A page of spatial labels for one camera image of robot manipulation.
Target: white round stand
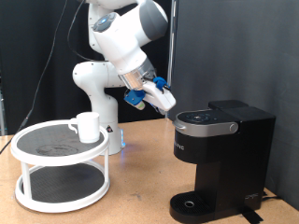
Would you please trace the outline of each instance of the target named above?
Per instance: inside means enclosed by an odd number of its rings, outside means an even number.
[[[22,175],[16,198],[25,207],[45,213],[62,213],[86,207],[109,189],[107,131],[100,140],[82,144],[68,130],[68,120],[30,126],[11,142],[12,155],[21,161]],[[90,161],[105,153],[105,168]],[[29,169],[28,164],[35,165]]]

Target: black cable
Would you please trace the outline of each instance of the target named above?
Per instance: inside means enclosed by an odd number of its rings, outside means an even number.
[[[55,30],[55,33],[54,33],[54,38],[53,38],[53,42],[52,42],[52,47],[51,47],[51,50],[50,50],[50,55],[49,55],[49,58],[47,60],[47,63],[46,63],[46,66],[43,70],[43,73],[41,74],[40,76],[40,79],[38,81],[38,84],[37,84],[37,88],[36,88],[36,94],[35,94],[35,98],[34,98],[34,101],[32,103],[32,107],[31,107],[31,110],[29,111],[29,113],[27,114],[26,118],[23,120],[23,122],[21,123],[21,126],[19,128],[19,130],[15,133],[17,134],[27,123],[28,119],[30,118],[32,112],[34,111],[34,108],[35,108],[35,104],[36,104],[36,96],[37,96],[37,93],[38,93],[38,90],[39,90],[39,86],[40,86],[40,83],[41,83],[41,80],[43,78],[43,76],[45,75],[45,72],[49,66],[49,63],[50,63],[50,59],[52,57],[52,54],[53,54],[53,50],[54,50],[54,46],[55,46],[55,42],[56,42],[56,35],[57,35],[57,31],[58,31],[58,28],[60,26],[60,23],[62,21],[62,18],[64,16],[64,12],[65,12],[65,9],[66,9],[66,5],[67,5],[67,1],[68,0],[65,0],[65,3],[64,3],[64,9],[63,9],[63,12],[62,12],[62,15],[60,16],[60,19],[58,21],[58,24],[56,26],[56,30]],[[7,146],[9,145],[9,143],[11,142],[12,138],[7,142],[7,144],[1,149],[0,151],[0,155],[2,154],[2,152],[7,148]]]
[[[71,31],[72,31],[74,22],[75,22],[75,20],[76,20],[76,17],[77,17],[77,15],[78,15],[78,12],[80,11],[80,9],[81,9],[81,7],[82,7],[82,5],[83,5],[84,3],[85,3],[85,0],[83,0],[83,1],[80,3],[80,5],[78,6],[77,11],[76,11],[75,16],[74,16],[74,19],[73,19],[73,21],[72,21],[72,23],[71,23],[71,26],[69,27],[68,34],[67,34],[67,44],[68,44],[68,47],[69,47],[69,48],[70,48],[70,49],[71,49],[77,56],[79,56],[80,58],[82,58],[82,59],[84,59],[84,60],[86,60],[86,61],[100,62],[100,61],[96,61],[96,60],[93,60],[93,59],[85,58],[84,56],[82,56],[82,55],[80,55],[79,53],[77,53],[77,52],[72,48],[71,43],[70,43],[70,41],[69,41],[69,36],[70,36],[70,34],[71,34]]]
[[[269,199],[282,199],[282,198],[280,198],[279,196],[263,197],[263,198],[262,198],[262,202],[267,201],[267,200],[269,200]]]

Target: black curtain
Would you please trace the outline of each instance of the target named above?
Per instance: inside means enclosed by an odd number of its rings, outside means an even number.
[[[266,187],[299,209],[299,1],[178,0],[172,90],[182,111],[239,100],[277,116]]]
[[[171,1],[156,1],[168,18]],[[79,2],[69,0],[56,37],[50,66],[41,82],[36,106],[27,126],[53,119],[71,119],[83,111],[90,111],[89,98],[76,86],[73,68],[83,62],[67,46],[67,33]],[[50,54],[54,31],[63,11],[64,1],[4,0],[0,3],[0,71],[3,85],[8,134],[14,134],[29,112],[36,87]],[[130,6],[118,10],[120,14]],[[71,43],[87,58],[101,60],[88,43],[88,5],[78,13],[71,33]],[[142,48],[160,77],[167,77],[169,29],[165,37]],[[123,101],[126,88],[107,89],[119,102],[119,122],[159,119],[163,116],[147,104],[139,111]]]

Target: stand leg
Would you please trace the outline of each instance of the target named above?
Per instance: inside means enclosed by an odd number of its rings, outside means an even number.
[[[24,186],[24,194],[28,199],[32,199],[29,167],[27,163],[21,162],[21,171],[22,171],[22,183]]]
[[[105,151],[105,182],[109,181],[109,148]]]

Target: coffee maker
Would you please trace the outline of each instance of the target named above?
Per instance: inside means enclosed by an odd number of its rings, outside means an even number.
[[[234,100],[208,107],[173,122],[175,156],[197,164],[194,191],[170,201],[170,215],[182,223],[252,215],[261,207],[275,116]]]

